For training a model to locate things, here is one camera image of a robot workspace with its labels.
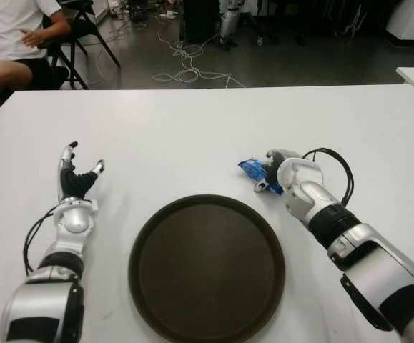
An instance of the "black wire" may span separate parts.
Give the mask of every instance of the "black wire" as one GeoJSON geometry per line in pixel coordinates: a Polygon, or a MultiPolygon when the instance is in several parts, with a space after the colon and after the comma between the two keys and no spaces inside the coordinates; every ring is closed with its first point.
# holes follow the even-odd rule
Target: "black wire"
{"type": "Polygon", "coordinates": [[[350,201],[351,196],[353,195],[353,190],[355,188],[355,180],[353,178],[353,173],[351,172],[350,166],[348,163],[343,159],[343,157],[336,151],[328,148],[319,148],[306,153],[303,158],[306,158],[308,155],[313,154],[313,161],[315,161],[315,155],[317,152],[322,152],[323,154],[327,154],[334,159],[336,159],[340,164],[342,164],[345,173],[347,174],[347,189],[345,191],[345,195],[342,199],[342,205],[347,206],[348,202],[350,201]]]}
{"type": "Polygon", "coordinates": [[[29,247],[32,241],[34,240],[34,237],[36,233],[40,230],[41,225],[43,224],[43,221],[46,218],[51,217],[54,213],[53,211],[56,209],[57,205],[54,206],[52,209],[50,209],[42,218],[38,219],[34,225],[30,228],[29,232],[27,232],[26,240],[24,241],[24,249],[22,251],[22,256],[24,258],[24,267],[26,270],[26,275],[29,275],[29,272],[34,271],[29,263],[29,247]]]}

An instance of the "chair leg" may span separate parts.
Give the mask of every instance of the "chair leg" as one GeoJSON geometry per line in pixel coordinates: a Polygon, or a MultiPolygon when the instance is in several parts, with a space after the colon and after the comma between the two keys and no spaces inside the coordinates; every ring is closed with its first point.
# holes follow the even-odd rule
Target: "chair leg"
{"type": "Polygon", "coordinates": [[[107,43],[105,42],[105,40],[102,38],[102,36],[100,36],[100,33],[97,31],[95,33],[95,36],[100,40],[100,43],[102,43],[102,45],[104,46],[105,50],[107,50],[108,55],[113,59],[113,62],[116,64],[116,66],[118,68],[121,68],[121,64],[118,62],[118,60],[116,59],[116,57],[113,55],[112,51],[109,49],[107,43]]]}
{"type": "MultiPolygon", "coordinates": [[[[70,43],[70,63],[72,64],[72,68],[75,69],[75,41],[70,43]]],[[[73,87],[75,82],[75,77],[73,73],[70,73],[70,86],[73,87]]]]}
{"type": "Polygon", "coordinates": [[[73,64],[70,63],[70,61],[65,56],[65,54],[64,54],[64,52],[62,50],[59,50],[59,56],[60,56],[61,60],[66,64],[66,66],[69,67],[69,69],[70,69],[70,75],[73,75],[74,79],[75,78],[77,79],[77,81],[79,82],[79,84],[81,84],[81,86],[83,87],[83,89],[88,90],[89,87],[84,83],[83,79],[80,77],[80,75],[78,74],[78,72],[75,70],[73,64]]]}
{"type": "Polygon", "coordinates": [[[59,51],[58,49],[55,49],[52,54],[52,61],[51,61],[51,73],[52,73],[52,79],[54,82],[54,85],[58,84],[57,81],[57,73],[56,73],[56,67],[57,67],[57,60],[59,59],[59,51]]]}
{"type": "Polygon", "coordinates": [[[81,51],[83,51],[83,54],[87,56],[87,51],[84,48],[84,46],[81,45],[81,43],[79,43],[78,40],[75,41],[77,43],[77,46],[81,49],[81,51]]]}

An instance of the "blue snack bag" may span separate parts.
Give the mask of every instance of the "blue snack bag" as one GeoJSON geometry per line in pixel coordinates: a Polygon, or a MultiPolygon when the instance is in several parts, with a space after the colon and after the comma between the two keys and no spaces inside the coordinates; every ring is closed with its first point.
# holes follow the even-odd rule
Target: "blue snack bag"
{"type": "MultiPolygon", "coordinates": [[[[262,168],[265,163],[257,159],[248,159],[247,161],[240,162],[238,165],[255,182],[259,182],[267,176],[267,172],[262,168]]],[[[266,190],[279,195],[283,194],[283,188],[277,183],[269,184],[266,190]]]]}

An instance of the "white cable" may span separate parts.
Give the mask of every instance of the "white cable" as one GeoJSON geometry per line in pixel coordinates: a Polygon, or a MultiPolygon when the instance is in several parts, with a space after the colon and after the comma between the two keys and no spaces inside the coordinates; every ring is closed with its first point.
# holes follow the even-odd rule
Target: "white cable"
{"type": "Polygon", "coordinates": [[[87,85],[88,86],[94,86],[95,84],[99,84],[100,82],[104,81],[104,75],[102,74],[102,71],[99,68],[99,57],[100,55],[102,55],[102,52],[104,52],[104,49],[100,50],[100,52],[97,54],[97,57],[95,58],[95,67],[97,68],[97,72],[100,75],[100,79],[98,79],[97,81],[93,81],[93,82],[89,82],[87,85]]]}
{"type": "Polygon", "coordinates": [[[222,74],[222,73],[216,73],[216,72],[212,72],[212,71],[201,71],[200,69],[194,67],[192,65],[192,60],[196,57],[199,57],[201,55],[203,55],[204,53],[204,46],[205,44],[207,44],[209,41],[215,39],[216,37],[218,37],[218,34],[215,34],[212,38],[206,40],[202,45],[188,45],[185,46],[184,48],[174,48],[169,41],[166,41],[165,39],[163,39],[160,35],[161,30],[165,27],[165,23],[163,21],[160,21],[158,17],[153,16],[154,18],[156,18],[156,20],[162,24],[162,26],[159,28],[159,30],[157,31],[157,38],[167,44],[167,46],[170,48],[170,50],[174,51],[173,53],[173,57],[177,57],[177,56],[181,56],[181,65],[183,67],[183,70],[177,72],[175,75],[170,75],[168,73],[160,73],[157,75],[153,75],[151,76],[151,78],[155,81],[160,81],[160,82],[168,82],[168,81],[176,81],[176,82],[182,82],[184,84],[191,84],[193,82],[196,82],[196,80],[198,80],[198,78],[201,79],[206,79],[206,80],[214,80],[214,79],[221,79],[223,77],[227,77],[227,81],[226,81],[226,86],[225,88],[227,88],[229,86],[229,82],[230,80],[232,80],[233,82],[235,82],[236,84],[238,84],[239,86],[241,86],[242,88],[246,88],[245,85],[243,85],[241,82],[237,81],[236,79],[234,79],[232,77],[232,74],[222,74]],[[189,53],[188,49],[196,49],[196,51],[189,53]],[[185,74],[191,73],[193,74],[191,78],[189,79],[184,79],[183,76],[185,74]]]}

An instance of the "gray floor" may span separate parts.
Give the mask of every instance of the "gray floor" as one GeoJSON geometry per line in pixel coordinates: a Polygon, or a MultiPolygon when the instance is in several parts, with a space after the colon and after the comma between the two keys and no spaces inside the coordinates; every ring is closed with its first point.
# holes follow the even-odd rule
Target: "gray floor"
{"type": "MultiPolygon", "coordinates": [[[[86,46],[88,58],[77,49],[77,70],[91,89],[225,87],[226,78],[199,79],[192,84],[152,80],[155,74],[176,74],[182,70],[181,57],[173,56],[173,51],[157,38],[159,31],[162,38],[175,45],[178,22],[167,21],[163,25],[149,18],[145,23],[147,27],[135,24],[134,28],[111,18],[101,23],[102,36],[110,40],[109,46],[121,62],[121,69],[116,68],[100,45],[86,46]]],[[[236,40],[240,46],[230,52],[220,51],[216,42],[207,44],[204,54],[194,59],[194,66],[201,71],[232,74],[246,87],[399,84],[403,80],[395,69],[414,66],[414,47],[396,47],[377,36],[309,36],[307,46],[298,46],[292,34],[283,34],[279,45],[265,41],[258,46],[251,27],[241,26],[236,40]]]]}

